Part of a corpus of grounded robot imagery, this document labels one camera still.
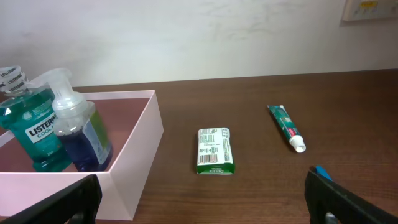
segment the power outlet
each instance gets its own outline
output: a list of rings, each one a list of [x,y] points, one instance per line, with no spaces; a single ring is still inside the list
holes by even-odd
[[[398,17],[398,0],[347,0],[344,21]]]

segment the red logo on toothpaste tube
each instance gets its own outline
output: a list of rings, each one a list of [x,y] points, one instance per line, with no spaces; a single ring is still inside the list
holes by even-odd
[[[287,128],[291,136],[295,136],[296,132],[292,128]]]

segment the yellow label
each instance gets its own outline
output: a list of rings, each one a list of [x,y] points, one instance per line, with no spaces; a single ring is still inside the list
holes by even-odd
[[[361,3],[361,8],[363,9],[369,9],[373,7],[377,7],[378,2],[377,1],[365,1]]]

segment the brown tabletop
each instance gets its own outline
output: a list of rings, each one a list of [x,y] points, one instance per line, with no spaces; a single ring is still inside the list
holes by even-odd
[[[317,164],[398,216],[397,70],[77,89],[156,90],[164,134],[133,223],[309,223],[304,180]],[[285,106],[304,153],[287,144],[269,104]],[[236,172],[197,175],[195,134],[218,127],[231,130]]]

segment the listerine bottle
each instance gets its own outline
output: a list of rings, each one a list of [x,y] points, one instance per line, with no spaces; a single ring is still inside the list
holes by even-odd
[[[72,90],[66,68],[57,68],[40,75],[29,86],[50,85],[55,99],[52,103],[57,117],[54,133],[65,146],[78,171],[104,171],[111,162],[113,147],[94,103]]]
[[[45,88],[30,90],[26,83],[20,66],[0,68],[0,90],[9,97],[0,104],[0,125],[12,131],[36,171],[62,171],[71,160],[53,133],[54,94]]]

